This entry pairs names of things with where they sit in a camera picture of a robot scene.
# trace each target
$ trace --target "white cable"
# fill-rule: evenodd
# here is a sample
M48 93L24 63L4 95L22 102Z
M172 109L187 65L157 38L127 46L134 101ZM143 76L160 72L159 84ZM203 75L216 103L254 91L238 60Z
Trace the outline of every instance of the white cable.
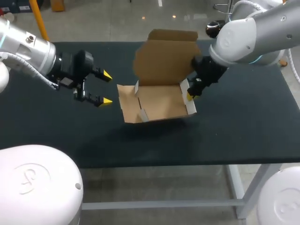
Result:
M240 0L237 3L234 4L233 9L232 9L232 14L233 14L234 10L237 8L237 6L239 6L241 4L250 5L250 6L254 7L256 10L258 10L258 11L262 11L262 12L266 11L265 8L263 8L262 6L260 6L260 5L256 4L256 3L253 3L253 2L248 1L248 0Z
M58 89L58 85L49 81L47 78L45 78L40 72L38 72L31 64L29 64L27 61L22 59L21 57L9 53L9 52L0 52L0 57L3 59L11 58L13 60L19 61L21 64L23 64L26 68L30 70L32 75L37 76L39 79L41 79L44 83L46 83L49 87L51 87L54 90Z
M298 73L296 71L296 68L295 68L295 65L294 65L294 61L293 61L293 57L292 57L292 51L291 51L290 48L287 50L287 57L289 58L289 61L290 61L290 64L291 64L291 68L292 68L292 72L295 75L298 83L300 83L300 78L299 78Z
M238 1L233 9L232 9L232 13L234 12L234 10L236 9L237 6L239 6L240 4L248 4L248 5L251 5L253 6L256 10L259 10L259 11L266 11L266 9L264 9L262 6L260 6L259 4L256 4L256 3L253 3L253 2L250 2L250 1L247 1L247 0L241 0L241 1ZM296 78L296 80L298 81L298 83L300 83L300 77L296 71L296 68L295 68L295 65L294 65L294 61L293 61L293 57L292 57L292 52L291 52L291 49L287 49L287 57L290 61L290 64L291 64L291 68L292 68L292 72Z

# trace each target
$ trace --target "cardboard box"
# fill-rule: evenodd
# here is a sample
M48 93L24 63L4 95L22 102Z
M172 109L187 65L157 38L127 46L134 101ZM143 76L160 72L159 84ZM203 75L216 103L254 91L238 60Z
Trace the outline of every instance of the cardboard box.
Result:
M193 72L191 60L200 54L197 32L153 30L135 53L135 86L118 85L126 123L186 117L196 113L187 100L186 77Z
M51 9L53 12L63 12L65 11L64 0L50 0Z

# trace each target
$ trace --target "floor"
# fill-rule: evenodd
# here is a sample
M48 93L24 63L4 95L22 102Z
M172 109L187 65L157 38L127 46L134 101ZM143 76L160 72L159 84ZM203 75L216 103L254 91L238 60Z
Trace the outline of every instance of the floor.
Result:
M197 30L208 39L207 22L223 19L212 9L227 0L65 0L66 12L53 13L45 2L42 16L51 41L143 41L153 28ZM39 36L31 13L18 14L15 24ZM293 49L294 60L300 48ZM300 85L290 67L282 69L300 105ZM247 189L259 165L240 165ZM84 202L229 198L224 167L174 166L82 170ZM82 225L239 225L234 210L224 208L83 211ZM256 225L255 210L247 220Z

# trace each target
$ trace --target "black table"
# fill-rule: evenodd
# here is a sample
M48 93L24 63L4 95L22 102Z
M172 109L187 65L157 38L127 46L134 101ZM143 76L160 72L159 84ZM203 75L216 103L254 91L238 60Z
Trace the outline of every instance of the black table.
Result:
M234 66L197 99L190 118L125 124L116 84L134 85L132 61L142 43L56 43L85 49L113 77L87 89L114 101L95 108L12 72L0 95L0 149L42 144L80 168L300 162L300 112L279 69ZM200 41L208 54L209 41Z

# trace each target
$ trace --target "table leg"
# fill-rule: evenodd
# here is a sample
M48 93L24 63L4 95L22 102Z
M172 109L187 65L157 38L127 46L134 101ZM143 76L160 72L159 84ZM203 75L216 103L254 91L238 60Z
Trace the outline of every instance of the table leg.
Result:
M82 210L144 209L144 208L183 208L183 207L225 207L242 206L242 199L219 200L171 200L140 202L93 202L83 203Z
M260 191L264 186L265 182L280 170L282 164L262 164L252 182L250 183L244 197L243 206L236 208L236 214L238 219L246 219L247 215L251 212L254 206L257 204Z
M226 165L231 190L234 199L242 199L245 195L243 183L240 179L240 172L237 165Z

